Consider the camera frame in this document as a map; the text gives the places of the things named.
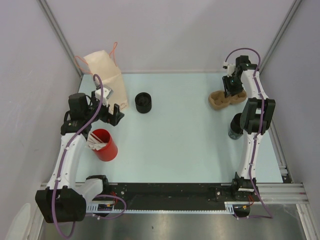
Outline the brown pulp cup carrier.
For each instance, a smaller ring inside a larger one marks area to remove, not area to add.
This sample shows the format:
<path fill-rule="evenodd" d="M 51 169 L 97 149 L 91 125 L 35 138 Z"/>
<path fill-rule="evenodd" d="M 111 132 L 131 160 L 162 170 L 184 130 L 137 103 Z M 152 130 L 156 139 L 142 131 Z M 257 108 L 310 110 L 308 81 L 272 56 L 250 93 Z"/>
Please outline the brown pulp cup carrier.
<path fill-rule="evenodd" d="M 225 92 L 222 90 L 214 91 L 208 96 L 208 102 L 210 106 L 216 110 L 222 110 L 229 105 L 238 105 L 247 99 L 247 93 L 245 90 L 234 95 L 225 97 Z"/>

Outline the beige paper takeout bag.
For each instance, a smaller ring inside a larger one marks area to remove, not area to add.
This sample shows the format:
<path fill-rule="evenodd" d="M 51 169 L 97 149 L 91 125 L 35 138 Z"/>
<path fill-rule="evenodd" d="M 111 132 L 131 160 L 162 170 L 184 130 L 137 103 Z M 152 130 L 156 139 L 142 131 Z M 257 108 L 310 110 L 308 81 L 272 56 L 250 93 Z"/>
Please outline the beige paper takeout bag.
<path fill-rule="evenodd" d="M 75 56 L 74 62 L 81 61 L 86 68 L 80 68 L 83 73 L 94 75 L 97 74 L 105 87 L 113 90 L 113 94 L 108 100 L 110 112 L 114 110 L 114 104 L 118 104 L 121 111 L 129 107 L 127 91 L 122 76 L 122 72 L 116 64 L 115 50 L 118 43 L 113 44 L 110 53 L 100 50 L 86 55 L 85 57 Z"/>

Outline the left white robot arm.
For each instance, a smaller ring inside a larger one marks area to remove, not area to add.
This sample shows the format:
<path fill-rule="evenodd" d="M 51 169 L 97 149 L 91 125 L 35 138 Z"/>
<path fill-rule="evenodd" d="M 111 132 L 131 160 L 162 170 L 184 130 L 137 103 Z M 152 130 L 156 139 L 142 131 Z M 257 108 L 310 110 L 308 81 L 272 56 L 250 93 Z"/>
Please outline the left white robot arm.
<path fill-rule="evenodd" d="M 91 123 L 102 121 L 116 126 L 125 116 L 118 104 L 114 105 L 115 112 L 110 113 L 108 99 L 111 95 L 105 88 L 92 91 L 91 96 L 75 93 L 68 97 L 69 111 L 60 128 L 61 145 L 54 171 L 45 189 L 35 194 L 37 206 L 47 223 L 80 222 L 86 215 L 88 203 L 96 197 L 105 200 L 110 196 L 111 186 L 105 175 L 88 176 L 79 188 L 76 175 Z"/>

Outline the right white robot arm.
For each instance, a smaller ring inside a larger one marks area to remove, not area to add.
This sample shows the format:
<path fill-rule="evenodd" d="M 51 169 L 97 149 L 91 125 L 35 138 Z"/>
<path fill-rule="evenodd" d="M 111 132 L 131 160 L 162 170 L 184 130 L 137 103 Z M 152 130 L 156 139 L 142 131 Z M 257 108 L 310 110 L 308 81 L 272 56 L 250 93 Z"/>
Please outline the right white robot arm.
<path fill-rule="evenodd" d="M 225 62 L 227 75 L 222 77 L 224 95 L 233 97 L 246 91 L 247 102 L 239 119 L 244 136 L 243 151 L 238 170 L 231 182 L 230 194 L 242 201 L 248 194 L 255 195 L 256 161 L 264 134 L 271 125 L 276 101 L 268 97 L 260 81 L 259 65 L 251 63 L 247 55 L 236 58 L 235 64 Z"/>

